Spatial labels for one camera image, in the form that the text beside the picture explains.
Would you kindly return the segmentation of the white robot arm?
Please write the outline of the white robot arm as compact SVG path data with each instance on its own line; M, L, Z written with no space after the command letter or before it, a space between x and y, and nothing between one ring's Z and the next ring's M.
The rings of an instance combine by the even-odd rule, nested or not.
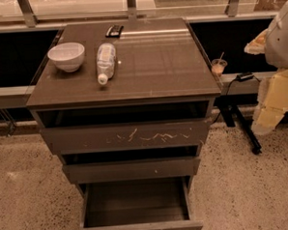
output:
M245 46L245 53L265 54L266 63L276 68L272 77L260 81L258 105L252 116L252 131L265 135L288 111L288 0L268 28Z

